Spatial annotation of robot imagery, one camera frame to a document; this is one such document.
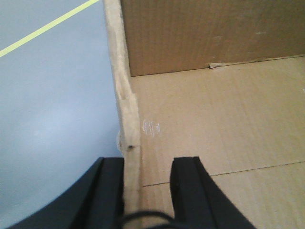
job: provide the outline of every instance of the gray floor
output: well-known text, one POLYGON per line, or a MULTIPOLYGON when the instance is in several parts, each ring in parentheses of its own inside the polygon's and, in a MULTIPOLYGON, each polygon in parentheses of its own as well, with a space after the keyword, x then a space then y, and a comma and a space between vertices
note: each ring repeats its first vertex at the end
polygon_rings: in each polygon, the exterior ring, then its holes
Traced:
MULTIPOLYGON (((1 0, 0 50, 84 3, 1 0)), ((0 58, 0 228, 120 156, 102 1, 0 58)))

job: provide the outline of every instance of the cardboard box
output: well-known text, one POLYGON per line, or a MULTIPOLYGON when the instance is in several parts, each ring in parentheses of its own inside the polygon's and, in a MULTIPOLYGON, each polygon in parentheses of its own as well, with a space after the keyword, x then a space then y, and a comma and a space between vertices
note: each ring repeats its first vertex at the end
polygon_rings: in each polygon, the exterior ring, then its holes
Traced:
POLYGON ((173 214, 171 162, 199 156, 258 229, 305 228, 305 2, 104 3, 126 212, 173 214))

